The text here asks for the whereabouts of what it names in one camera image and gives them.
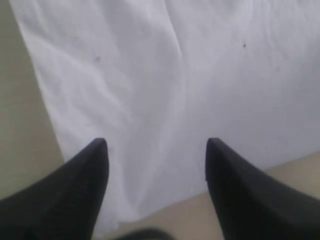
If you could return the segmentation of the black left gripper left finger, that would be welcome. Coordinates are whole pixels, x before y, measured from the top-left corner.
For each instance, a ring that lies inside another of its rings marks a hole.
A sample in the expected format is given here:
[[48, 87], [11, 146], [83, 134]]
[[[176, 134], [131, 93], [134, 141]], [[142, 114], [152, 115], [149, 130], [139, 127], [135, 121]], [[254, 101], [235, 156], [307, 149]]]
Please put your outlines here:
[[48, 176], [0, 201], [0, 238], [91, 239], [108, 179], [107, 142], [96, 138]]

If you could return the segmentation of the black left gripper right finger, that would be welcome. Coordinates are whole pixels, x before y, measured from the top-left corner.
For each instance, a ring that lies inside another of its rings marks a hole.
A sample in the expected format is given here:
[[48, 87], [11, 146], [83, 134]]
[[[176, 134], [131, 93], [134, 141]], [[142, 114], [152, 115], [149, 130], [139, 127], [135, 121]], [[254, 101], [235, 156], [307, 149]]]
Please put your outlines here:
[[205, 179], [225, 240], [318, 240], [320, 201], [209, 138]]

